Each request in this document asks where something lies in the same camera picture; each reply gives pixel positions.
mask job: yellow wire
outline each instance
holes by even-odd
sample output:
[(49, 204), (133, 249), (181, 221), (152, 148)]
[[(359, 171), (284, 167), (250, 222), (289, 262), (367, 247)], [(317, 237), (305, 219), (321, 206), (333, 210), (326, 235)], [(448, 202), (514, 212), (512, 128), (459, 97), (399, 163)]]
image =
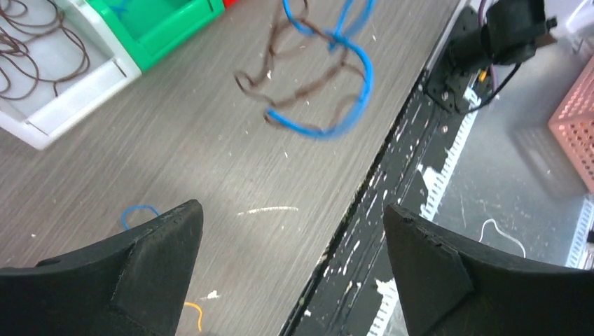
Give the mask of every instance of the yellow wire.
[(199, 305), (192, 302), (184, 302), (184, 306), (190, 306), (192, 308), (196, 308), (198, 310), (198, 331), (202, 332), (202, 308)]

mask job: bundle of wire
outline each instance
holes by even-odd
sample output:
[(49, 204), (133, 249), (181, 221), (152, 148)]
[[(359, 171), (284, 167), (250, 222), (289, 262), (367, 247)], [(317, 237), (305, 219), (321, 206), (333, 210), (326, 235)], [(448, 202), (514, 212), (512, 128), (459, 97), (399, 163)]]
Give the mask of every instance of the bundle of wire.
[[(84, 74), (90, 68), (89, 55), (87, 54), (85, 45), (83, 44), (81, 38), (78, 37), (72, 30), (64, 26), (64, 13), (59, 10), (56, 4), (51, 0), (46, 0), (46, 3), (52, 7), (52, 10), (55, 11), (55, 16), (48, 22), (40, 24), (23, 23), (19, 20), (25, 19), (29, 14), (29, 7), (27, 7), (27, 5), (21, 0), (7, 0), (7, 2), (0, 5), (0, 17), (4, 19), (8, 26), (18, 34), (29, 37), (26, 41), (21, 41), (20, 39), (9, 34), (5, 27), (0, 27), (0, 46), (2, 47), (0, 49), (0, 57), (4, 58), (8, 63), (10, 63), (10, 65), (12, 65), (20, 74), (33, 80), (33, 84), (28, 89), (28, 91), (16, 97), (12, 95), (9, 96), (7, 94), (11, 91), (13, 82), (7, 71), (3, 68), (4, 66), (0, 67), (0, 76), (4, 77), (4, 80), (6, 81), (5, 88), (0, 89), (0, 98), (2, 99), (12, 101), (26, 99), (33, 93), (33, 91), (35, 91), (39, 83), (52, 83), (54, 94), (57, 97), (57, 85), (59, 83), (65, 83), (75, 79), (76, 77)], [(34, 8), (38, 10), (41, 7), (42, 4), (38, 3)], [(39, 66), (30, 55), (27, 44), (31, 43), (32, 41), (42, 39), (45, 36), (54, 34), (55, 32), (62, 32), (67, 39), (69, 39), (78, 49), (81, 50), (81, 62), (74, 71), (67, 74), (66, 76), (56, 79), (44, 78), (41, 75)], [(31, 64), (33, 73), (23, 69), (23, 67), (16, 62), (16, 60), (22, 58), (25, 58), (27, 62)]]
[[(350, 26), (344, 28), (348, 13), (351, 10), (353, 4), (353, 0), (346, 0), (334, 29), (320, 29), (311, 22), (307, 21), (305, 17), (307, 16), (309, 10), (308, 1), (303, 0), (303, 3), (303, 12), (297, 17), (293, 15), (289, 7), (289, 0), (282, 0), (282, 3), (279, 3), (279, 7), (277, 8), (277, 13), (275, 15), (275, 21), (273, 22), (272, 29), (270, 30), (270, 39), (268, 41), (266, 56), (264, 57), (264, 67), (262, 71), (256, 78), (250, 77), (245, 72), (238, 72), (235, 74), (235, 81), (246, 95), (268, 102), (268, 108), (264, 113), (264, 118), (271, 125), (283, 127), (314, 139), (330, 139), (349, 132), (357, 124), (359, 119), (361, 119), (361, 116), (369, 105), (371, 93), (373, 91), (373, 65), (371, 64), (371, 61), (365, 51), (355, 43), (351, 42), (350, 38), (359, 32), (366, 24), (367, 20), (371, 16), (371, 12), (373, 11), (375, 0), (367, 0), (365, 8), (359, 17), (355, 19), (355, 21)], [(279, 21), (278, 18), (280, 9), (282, 9), (286, 15), (286, 21), (284, 22)], [(297, 32), (304, 35), (306, 40), (314, 37), (320, 37), (326, 40), (329, 43), (330, 53), (336, 51), (337, 48), (342, 48), (343, 53), (341, 54), (341, 58), (338, 63), (331, 67), (322, 77), (311, 82), (309, 85), (304, 85), (297, 89), (293, 97), (283, 99), (281, 101), (275, 101), (264, 94), (254, 92), (254, 90), (258, 89), (265, 82), (267, 77), (270, 77), (270, 73), (274, 67), (275, 57), (289, 57), (297, 53), (297, 50), (290, 50), (289, 52), (277, 52), (275, 49), (278, 36), (284, 30), (290, 27), (293, 27), (297, 30)], [(361, 60), (361, 63), (364, 66), (363, 72), (346, 62), (348, 52), (353, 52)], [(320, 90), (324, 84), (335, 77), (341, 69), (347, 69), (348, 71), (359, 74), (364, 79), (364, 84), (359, 94), (357, 96), (351, 95), (346, 97), (348, 99), (354, 100), (354, 105), (342, 120), (340, 120), (340, 115), (345, 105), (345, 100), (342, 100), (339, 103), (331, 125), (326, 129), (315, 125), (294, 122), (277, 112), (277, 109), (292, 106), (298, 100), (304, 99)], [(247, 80), (249, 84), (249, 90), (246, 89), (246, 87), (242, 84), (241, 78)]]

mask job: gray table surface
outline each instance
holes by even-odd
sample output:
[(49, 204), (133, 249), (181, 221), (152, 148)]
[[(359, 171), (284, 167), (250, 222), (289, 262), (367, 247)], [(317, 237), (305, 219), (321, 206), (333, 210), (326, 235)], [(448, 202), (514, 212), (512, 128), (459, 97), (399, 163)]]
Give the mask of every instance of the gray table surface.
[[(196, 198), (205, 235), (187, 300), (204, 311), (202, 335), (275, 335), (456, 2), (379, 1), (357, 37), (377, 72), (371, 106), (347, 136), (316, 142), (265, 125), (264, 106), (233, 81), (233, 70), (261, 62), (276, 1), (241, 0), (44, 152), (0, 133), (0, 267), (32, 266), (114, 235), (129, 206), (166, 211)], [(312, 19), (330, 25), (339, 10), (318, 1)], [(324, 69), (324, 48), (279, 66), (269, 92)], [(327, 123), (358, 84), (340, 77), (287, 113)], [(238, 215), (275, 206), (298, 211)], [(213, 291), (218, 298), (203, 299)], [(196, 318), (184, 309), (178, 335), (196, 335)]]

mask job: black bracket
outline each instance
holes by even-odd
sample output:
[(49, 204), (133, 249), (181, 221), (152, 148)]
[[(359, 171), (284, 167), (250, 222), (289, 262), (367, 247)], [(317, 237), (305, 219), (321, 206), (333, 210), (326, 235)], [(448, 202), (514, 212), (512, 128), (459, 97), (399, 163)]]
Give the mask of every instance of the black bracket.
[(424, 88), (425, 92), (442, 108), (449, 113), (468, 111), (469, 102), (464, 99), (464, 93), (470, 86), (480, 98), (491, 90), (491, 77), (489, 71), (482, 80), (477, 80), (481, 71), (464, 73), (451, 64), (448, 51), (452, 41), (469, 32), (478, 29), (478, 14), (472, 7), (462, 9), (452, 31), (446, 40), (441, 54), (429, 75)]

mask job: black cable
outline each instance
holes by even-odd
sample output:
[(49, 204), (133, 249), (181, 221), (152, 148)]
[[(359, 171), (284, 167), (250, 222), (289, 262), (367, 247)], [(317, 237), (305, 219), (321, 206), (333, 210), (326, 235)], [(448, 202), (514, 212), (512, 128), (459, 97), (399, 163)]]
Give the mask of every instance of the black cable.
[(478, 110), (482, 109), (483, 107), (487, 106), (488, 104), (491, 104), (493, 99), (495, 99), (495, 97), (497, 97), (497, 95), (501, 92), (501, 90), (503, 90), (505, 85), (507, 85), (507, 83), (513, 78), (513, 76), (518, 72), (518, 70), (520, 70), (520, 65), (522, 65), (522, 63), (516, 63), (516, 65), (513, 67), (513, 69), (509, 73), (509, 75), (507, 75), (507, 77), (497, 87), (497, 89), (495, 89), (495, 91), (493, 91), (493, 93), (487, 99), (483, 100), (483, 102), (481, 102), (481, 104), (478, 105), (477, 107), (471, 108), (467, 111), (461, 111), (458, 109), (458, 103), (456, 101), (456, 98), (454, 98), (454, 105), (456, 106), (456, 112), (458, 112), (460, 114), (468, 114), (468, 113), (472, 113), (474, 111), (478, 111)]

